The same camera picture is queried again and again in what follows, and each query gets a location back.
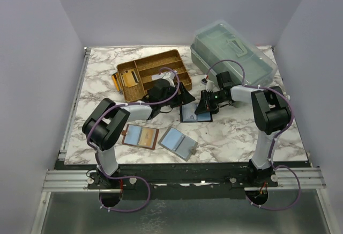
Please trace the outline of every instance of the marble surface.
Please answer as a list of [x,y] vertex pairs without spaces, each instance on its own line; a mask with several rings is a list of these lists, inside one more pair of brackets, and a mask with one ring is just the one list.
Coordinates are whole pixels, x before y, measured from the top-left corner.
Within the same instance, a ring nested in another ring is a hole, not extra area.
[[[193,64],[189,47],[110,47],[93,48],[87,65],[85,78],[72,126],[71,137],[67,146],[65,164],[95,164],[94,151],[86,144],[86,137],[81,132],[82,125],[103,98],[124,102],[111,80],[119,63],[141,57],[177,49],[192,78],[190,93],[200,98],[204,85],[200,83],[203,73]],[[274,62],[271,47],[260,49]],[[274,85],[284,89],[279,72]],[[197,153],[190,157],[188,163],[209,162],[247,162],[255,150],[258,129],[253,120],[252,106],[241,104],[239,107],[226,106],[213,116],[213,122],[181,123],[179,109],[169,114],[159,114],[150,121],[134,121],[132,124],[158,128],[162,137],[169,126],[173,126],[185,135],[196,140],[199,145]],[[184,163],[173,153],[160,145],[155,150],[122,145],[122,137],[116,144],[116,156],[119,163]],[[307,160],[305,150],[295,123],[281,135],[274,160]]]

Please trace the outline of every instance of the clear plastic lid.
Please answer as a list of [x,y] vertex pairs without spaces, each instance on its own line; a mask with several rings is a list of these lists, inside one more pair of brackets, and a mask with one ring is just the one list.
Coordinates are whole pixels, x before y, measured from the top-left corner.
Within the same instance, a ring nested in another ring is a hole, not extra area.
[[[250,85],[270,84],[278,69],[272,60],[222,20],[198,30],[191,48],[208,66],[224,59],[239,62],[245,70],[245,82]],[[213,71],[215,74],[229,71],[235,82],[242,81],[242,70],[235,63],[220,63]]]

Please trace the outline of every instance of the white wall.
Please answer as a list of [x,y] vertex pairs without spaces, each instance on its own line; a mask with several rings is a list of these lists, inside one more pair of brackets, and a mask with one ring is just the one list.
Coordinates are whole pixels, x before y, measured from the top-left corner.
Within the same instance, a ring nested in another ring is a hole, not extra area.
[[84,50],[59,0],[0,0],[0,232],[29,233]]
[[189,45],[225,19],[243,36],[275,45],[301,0],[61,0],[85,46]]
[[275,48],[310,159],[343,230],[343,0],[303,0]]

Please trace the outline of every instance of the metal floor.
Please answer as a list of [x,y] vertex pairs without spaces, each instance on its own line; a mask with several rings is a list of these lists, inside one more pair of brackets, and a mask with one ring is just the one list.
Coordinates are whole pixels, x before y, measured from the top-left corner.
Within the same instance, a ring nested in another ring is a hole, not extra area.
[[[270,191],[266,205],[290,204],[297,191]],[[142,201],[122,201],[134,208]],[[120,234],[325,234],[330,233],[315,189],[303,190],[285,211],[266,211],[246,200],[152,200],[136,213],[100,210],[97,193],[52,193],[42,233]]]

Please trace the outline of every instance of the black metal frame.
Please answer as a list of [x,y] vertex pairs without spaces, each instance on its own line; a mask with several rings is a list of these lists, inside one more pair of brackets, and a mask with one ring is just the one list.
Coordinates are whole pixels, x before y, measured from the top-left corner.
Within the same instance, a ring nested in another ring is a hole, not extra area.
[[[308,161],[275,162],[288,167],[310,167]],[[249,187],[246,177],[248,162],[244,163],[182,163],[182,164],[121,164],[115,176],[140,176],[147,180],[151,188],[151,199],[245,199],[244,188]],[[63,161],[57,161],[56,170],[95,170],[96,165],[66,166]],[[95,180],[88,189],[120,188],[119,181],[108,180],[99,172],[91,173]],[[196,185],[204,181],[208,185]],[[144,200],[147,197],[145,184],[137,180],[131,184],[124,180],[124,200]],[[269,181],[269,186],[277,183]]]

